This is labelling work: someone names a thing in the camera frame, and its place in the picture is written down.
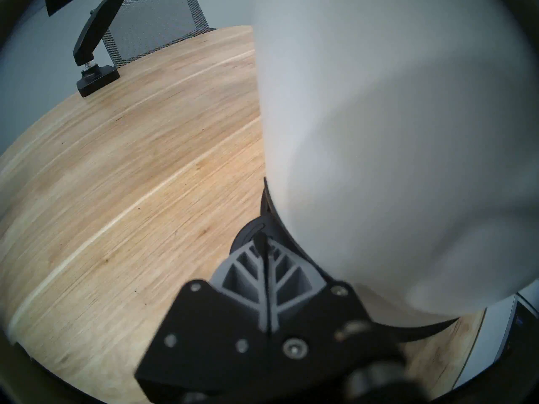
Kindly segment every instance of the wood grain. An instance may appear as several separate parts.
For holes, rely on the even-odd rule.
[[[10,339],[67,382],[146,403],[133,373],[172,300],[258,215],[251,28],[180,42],[120,75],[67,98],[0,157],[0,311]],[[481,318],[406,345],[410,373],[450,388]]]

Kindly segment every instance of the bolt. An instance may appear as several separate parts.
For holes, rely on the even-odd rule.
[[[339,297],[346,297],[348,295],[348,290],[345,287],[341,287],[340,285],[331,287],[331,292],[335,295],[338,295]]]
[[[337,342],[343,342],[348,339],[350,336],[369,331],[371,325],[369,322],[360,321],[360,320],[351,320],[346,322],[342,329],[335,331],[334,337]]]
[[[245,353],[247,352],[247,349],[249,349],[249,342],[245,339],[239,339],[236,342],[236,350],[239,353]]]
[[[176,342],[177,342],[176,336],[173,335],[172,333],[168,334],[165,337],[165,346],[166,347],[174,347],[174,345],[176,345]]]
[[[304,340],[291,337],[282,344],[282,352],[287,358],[299,360],[307,356],[309,346]]]

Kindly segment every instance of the chair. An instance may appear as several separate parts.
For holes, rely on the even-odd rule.
[[[197,0],[125,0],[103,43],[119,68],[211,30]]]

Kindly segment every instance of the dark object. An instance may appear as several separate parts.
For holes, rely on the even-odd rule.
[[[277,214],[277,211],[275,210],[275,207],[271,201],[270,191],[268,189],[266,178],[264,178],[264,191],[262,193],[262,199],[260,201],[260,214],[261,214],[261,217],[258,217],[254,219],[253,221],[249,222],[244,228],[240,230],[240,232],[236,236],[236,239],[234,239],[234,242],[232,243],[231,252],[233,248],[237,246],[241,241],[245,241],[244,243],[247,243],[249,241],[249,239],[246,238],[244,235],[245,233],[247,233],[247,229],[246,229],[247,227],[249,227],[249,229],[252,229],[257,223],[257,220],[260,220],[261,222],[263,221],[264,223],[272,222],[273,223],[272,226],[271,227],[267,226],[267,228],[271,229],[271,231],[275,233],[277,232],[276,229],[280,229],[279,234],[280,234],[281,239],[286,237],[286,242],[282,240],[278,240],[279,243],[286,245],[290,250],[300,255],[306,261],[313,264],[326,281],[333,281],[333,278],[331,278],[331,276],[329,276],[323,269],[321,269],[305,253],[305,251],[295,242],[292,236],[290,236],[290,233],[287,232],[286,227],[282,224],[282,221],[279,218],[279,214]],[[379,324],[379,323],[374,323],[374,324],[378,325],[380,329],[384,330],[385,332],[397,338],[399,342],[414,342],[415,340],[421,340],[426,337],[434,336],[440,331],[447,329],[450,325],[452,325],[457,320],[458,319],[454,318],[451,320],[447,320],[445,322],[431,324],[431,325],[422,326],[422,327],[393,327],[393,326],[387,326],[387,325]]]
[[[77,89],[83,97],[103,88],[120,77],[118,70],[109,65],[104,67],[94,65],[87,70],[83,70],[82,75],[83,78],[77,81]]]
[[[349,294],[335,295],[334,286],[345,287]],[[363,329],[347,331],[350,322]],[[177,341],[170,342],[171,335]],[[291,338],[308,345],[301,359],[282,351]],[[239,340],[244,341],[241,349]],[[390,337],[369,323],[345,283],[326,286],[294,319],[267,335],[237,303],[196,280],[179,292],[135,377],[157,404],[194,396],[208,397],[208,403],[340,403],[345,402],[343,385],[349,375],[378,362],[403,368],[405,360]],[[426,402],[414,383],[388,378],[387,385],[392,399]]]
[[[193,283],[200,284],[196,291]],[[173,347],[165,344],[174,335]],[[248,341],[239,353],[236,342]],[[262,376],[266,336],[240,306],[205,281],[183,286],[152,340],[135,378],[152,402],[176,400],[187,392],[221,393]]]
[[[119,68],[211,30],[198,0],[125,0],[103,43]]]
[[[48,15],[53,15],[60,8],[73,0],[45,0]],[[90,95],[105,85],[120,77],[117,69],[112,66],[100,67],[90,62],[94,59],[94,50],[111,25],[112,20],[120,9],[123,0],[103,0],[90,12],[90,18],[81,31],[73,57],[77,66],[84,65],[82,79],[77,82],[77,89],[83,97]]]

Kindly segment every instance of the black mounting bracket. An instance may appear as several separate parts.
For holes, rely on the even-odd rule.
[[[48,15],[53,15],[56,11],[73,0],[45,0]],[[112,20],[118,13],[123,0],[103,0],[90,12],[90,18],[81,31],[75,48],[73,57],[77,66],[85,66],[82,70],[82,79],[77,82],[77,88],[83,97],[90,95],[105,85],[115,81],[120,77],[118,70],[114,66],[104,66],[92,64],[94,50],[99,41],[110,27]]]

